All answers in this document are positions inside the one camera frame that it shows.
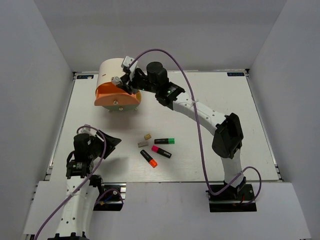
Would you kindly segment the grey white eraser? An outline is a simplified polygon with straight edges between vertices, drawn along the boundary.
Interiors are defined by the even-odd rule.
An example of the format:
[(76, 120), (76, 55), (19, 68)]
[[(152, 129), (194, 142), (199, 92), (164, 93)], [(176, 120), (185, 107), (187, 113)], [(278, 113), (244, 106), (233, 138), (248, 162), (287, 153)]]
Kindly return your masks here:
[(137, 143), (137, 146), (138, 146), (139, 148), (143, 148), (143, 147), (146, 147), (146, 146), (148, 146), (148, 145), (149, 145), (149, 143), (148, 143), (148, 141), (146, 141), (146, 140)]

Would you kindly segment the tan small eraser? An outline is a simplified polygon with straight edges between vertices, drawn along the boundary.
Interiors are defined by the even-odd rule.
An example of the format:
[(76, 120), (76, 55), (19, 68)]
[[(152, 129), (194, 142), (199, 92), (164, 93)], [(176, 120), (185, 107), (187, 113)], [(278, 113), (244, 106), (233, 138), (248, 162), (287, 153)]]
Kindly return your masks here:
[(148, 134), (146, 134), (146, 135), (144, 135), (144, 139), (145, 140), (149, 140), (149, 139), (151, 139), (152, 138), (152, 136), (148, 133)]

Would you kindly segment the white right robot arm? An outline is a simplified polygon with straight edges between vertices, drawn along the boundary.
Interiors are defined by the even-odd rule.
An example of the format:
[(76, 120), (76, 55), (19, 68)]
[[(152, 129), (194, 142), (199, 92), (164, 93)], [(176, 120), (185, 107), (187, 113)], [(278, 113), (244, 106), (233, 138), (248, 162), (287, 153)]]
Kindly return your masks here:
[(196, 101), (191, 93), (169, 80), (160, 62), (149, 63), (143, 72), (133, 58), (126, 57), (121, 68), (124, 75), (115, 83), (118, 88), (130, 95), (138, 91), (153, 93), (159, 104), (189, 117), (212, 134), (212, 149), (222, 161), (226, 195), (233, 200), (242, 196), (246, 184), (240, 160), (244, 135), (238, 115), (225, 115)]

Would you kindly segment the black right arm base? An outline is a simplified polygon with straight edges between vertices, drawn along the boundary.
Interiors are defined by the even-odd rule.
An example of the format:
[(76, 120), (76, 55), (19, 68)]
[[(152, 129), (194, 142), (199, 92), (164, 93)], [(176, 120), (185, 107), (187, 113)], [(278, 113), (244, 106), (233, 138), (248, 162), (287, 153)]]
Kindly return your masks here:
[(213, 195), (209, 190), (209, 211), (211, 213), (242, 213), (256, 212), (257, 206), (254, 200), (255, 194), (251, 184), (245, 184), (237, 196), (225, 190), (219, 195)]

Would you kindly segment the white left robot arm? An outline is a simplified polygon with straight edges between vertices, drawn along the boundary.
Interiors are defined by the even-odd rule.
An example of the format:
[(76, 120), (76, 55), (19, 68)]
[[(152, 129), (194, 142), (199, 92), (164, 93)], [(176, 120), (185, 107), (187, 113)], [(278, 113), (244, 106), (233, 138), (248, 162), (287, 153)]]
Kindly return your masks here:
[(92, 134), (91, 127), (77, 130), (74, 150), (66, 160), (66, 199), (53, 239), (87, 240), (94, 207), (103, 200), (123, 201), (119, 189), (106, 189), (102, 177), (95, 174), (98, 166), (94, 163), (106, 159), (120, 142), (100, 130)]

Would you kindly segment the orange top drawer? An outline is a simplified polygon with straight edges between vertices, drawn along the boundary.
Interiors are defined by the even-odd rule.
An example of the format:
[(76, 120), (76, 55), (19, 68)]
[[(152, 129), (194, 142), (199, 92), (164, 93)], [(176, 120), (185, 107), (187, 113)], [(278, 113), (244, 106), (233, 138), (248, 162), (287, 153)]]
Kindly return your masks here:
[(94, 105), (112, 108), (136, 108), (142, 101), (141, 92), (128, 94), (123, 89), (116, 87), (111, 82), (106, 82), (99, 85), (95, 90)]

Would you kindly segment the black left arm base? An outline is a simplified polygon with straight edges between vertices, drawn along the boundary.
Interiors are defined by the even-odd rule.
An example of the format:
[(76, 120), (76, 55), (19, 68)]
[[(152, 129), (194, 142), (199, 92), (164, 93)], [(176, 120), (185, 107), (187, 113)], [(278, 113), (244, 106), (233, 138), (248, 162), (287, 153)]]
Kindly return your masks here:
[(102, 191), (99, 192), (98, 202), (93, 210), (99, 212), (119, 212), (123, 208), (122, 200), (126, 198), (126, 183), (106, 183), (102, 184)]

